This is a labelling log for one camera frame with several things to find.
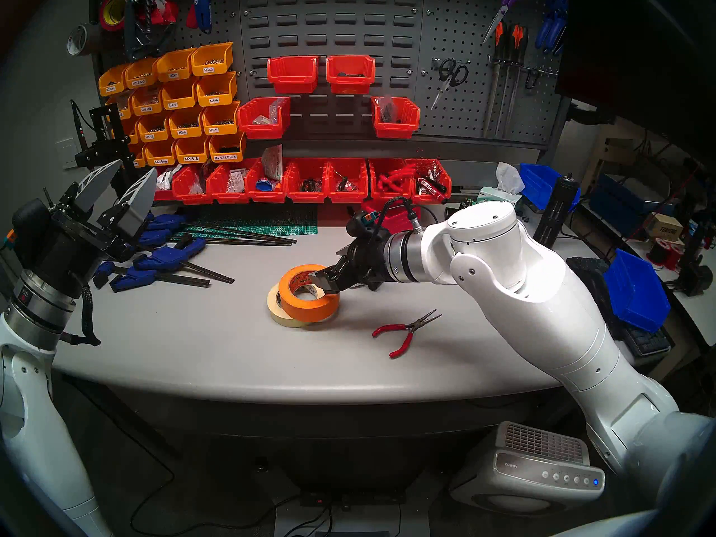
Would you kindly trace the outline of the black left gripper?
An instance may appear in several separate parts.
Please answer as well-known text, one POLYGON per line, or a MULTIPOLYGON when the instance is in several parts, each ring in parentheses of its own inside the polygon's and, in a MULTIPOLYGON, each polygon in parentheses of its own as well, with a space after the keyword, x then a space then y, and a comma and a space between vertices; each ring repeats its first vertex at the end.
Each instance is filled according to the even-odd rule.
MULTIPOLYGON (((59 209, 77 218, 92 215, 95 203, 121 171, 114 160, 72 183, 59 199, 59 209)), ((157 170, 150 169, 118 202, 101 214, 101 252, 124 253, 138 243, 156 193, 157 170)), ((22 206, 22 269, 67 296, 79 296, 100 250, 55 220, 43 203, 22 206)))

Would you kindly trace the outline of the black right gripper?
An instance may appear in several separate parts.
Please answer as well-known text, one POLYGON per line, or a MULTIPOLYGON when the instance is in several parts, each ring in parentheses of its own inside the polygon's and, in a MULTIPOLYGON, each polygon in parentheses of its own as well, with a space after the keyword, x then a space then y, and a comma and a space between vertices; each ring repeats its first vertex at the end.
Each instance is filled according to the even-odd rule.
POLYGON ((335 265, 309 272, 311 284, 325 294, 339 294, 357 286, 377 291, 390 280, 384 247, 391 237, 391 233, 378 233, 375 238, 355 238, 336 252, 339 260, 335 265))

